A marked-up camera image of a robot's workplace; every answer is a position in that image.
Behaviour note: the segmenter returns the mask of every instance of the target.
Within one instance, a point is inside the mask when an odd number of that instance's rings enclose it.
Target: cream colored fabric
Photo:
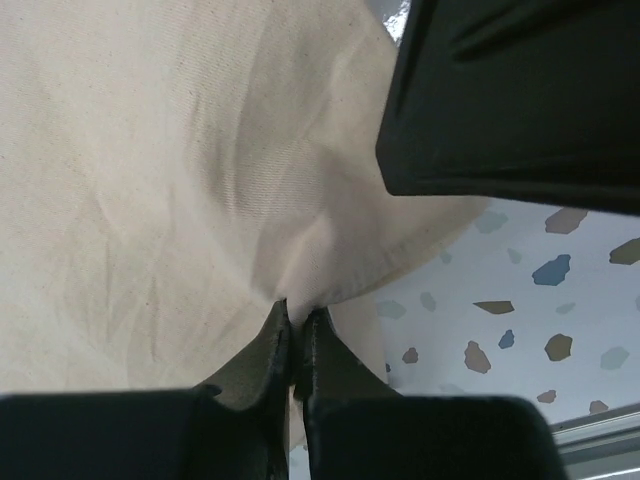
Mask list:
[[[2,391],[193,385],[482,206],[386,194],[360,0],[2,0],[0,46]]]

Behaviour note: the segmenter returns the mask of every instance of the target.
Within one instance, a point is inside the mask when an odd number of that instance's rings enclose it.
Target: towel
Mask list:
[[[384,376],[341,302],[483,208],[386,193],[396,50],[360,0],[3,0],[0,45],[2,392],[194,385],[280,298]]]

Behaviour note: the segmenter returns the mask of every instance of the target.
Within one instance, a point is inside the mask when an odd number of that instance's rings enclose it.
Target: fabric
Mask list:
[[[0,42],[3,391],[193,385],[275,299],[300,325],[482,208],[385,192],[359,1],[4,0]]]

